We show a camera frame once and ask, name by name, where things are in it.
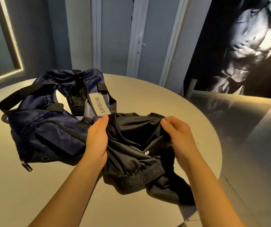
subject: round table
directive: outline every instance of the round table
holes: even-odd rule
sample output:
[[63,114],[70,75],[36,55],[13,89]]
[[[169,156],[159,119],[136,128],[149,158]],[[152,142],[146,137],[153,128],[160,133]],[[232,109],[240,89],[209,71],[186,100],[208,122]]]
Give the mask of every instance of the round table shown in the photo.
[[[148,115],[155,112],[175,116],[190,125],[198,149],[217,178],[222,166],[221,145],[208,119],[190,102],[163,87],[142,80],[104,74],[120,113]],[[32,80],[0,89],[0,101]],[[65,98],[57,94],[65,109]],[[1,121],[0,111],[0,226],[27,226],[65,181],[72,166],[60,163],[32,163],[27,172],[20,163],[10,127]],[[175,162],[175,172],[188,179]],[[149,197],[145,190],[120,195],[101,178],[92,193],[80,226],[164,226],[176,227],[196,211]]]

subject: navy blue duffel bag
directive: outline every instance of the navy blue duffel bag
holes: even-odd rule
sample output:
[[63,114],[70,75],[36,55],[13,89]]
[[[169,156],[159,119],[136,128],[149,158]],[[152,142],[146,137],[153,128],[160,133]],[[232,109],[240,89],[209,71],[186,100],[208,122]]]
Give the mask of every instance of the navy blue duffel bag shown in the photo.
[[[72,114],[58,102],[56,90],[66,97]],[[116,100],[97,69],[50,70],[2,100],[0,110],[8,116],[23,167],[32,171],[28,163],[76,165],[85,151],[88,128],[99,116],[116,113]]]

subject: door frame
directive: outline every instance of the door frame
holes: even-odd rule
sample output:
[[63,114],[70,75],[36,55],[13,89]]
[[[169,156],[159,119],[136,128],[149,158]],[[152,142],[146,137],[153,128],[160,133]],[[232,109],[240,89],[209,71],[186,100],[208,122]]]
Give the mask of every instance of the door frame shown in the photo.
[[[160,77],[159,85],[164,87],[172,58],[174,55],[175,47],[181,30],[182,22],[186,12],[186,7],[189,0],[180,0],[178,10],[175,16],[175,21],[172,28],[171,37],[163,65],[162,74]],[[146,15],[149,0],[134,0],[133,18],[137,19],[132,21],[130,44],[128,53],[128,64],[126,76],[137,78],[137,71],[140,61],[141,47],[143,44],[144,29],[146,23]],[[93,67],[101,69],[101,0],[91,0],[92,6],[92,47],[93,47]]]

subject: man's arm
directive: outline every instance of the man's arm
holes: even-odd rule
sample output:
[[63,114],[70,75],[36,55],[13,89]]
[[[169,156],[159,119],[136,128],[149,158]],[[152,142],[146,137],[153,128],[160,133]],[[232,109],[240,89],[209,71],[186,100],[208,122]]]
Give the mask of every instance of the man's arm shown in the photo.
[[88,130],[86,151],[63,185],[28,227],[77,227],[93,187],[107,161],[108,116]]
[[245,227],[217,178],[202,158],[189,126],[175,117],[161,121],[170,135],[176,158],[190,181],[204,227]]

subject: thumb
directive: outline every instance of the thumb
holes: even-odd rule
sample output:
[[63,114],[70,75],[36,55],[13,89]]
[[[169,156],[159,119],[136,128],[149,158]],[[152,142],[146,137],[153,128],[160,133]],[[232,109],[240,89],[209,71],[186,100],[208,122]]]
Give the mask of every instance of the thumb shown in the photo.
[[99,131],[105,131],[106,130],[106,127],[108,125],[108,120],[109,120],[108,115],[103,115],[103,118],[101,119],[100,126],[98,128]]
[[161,125],[171,137],[177,133],[177,130],[165,118],[161,120]]

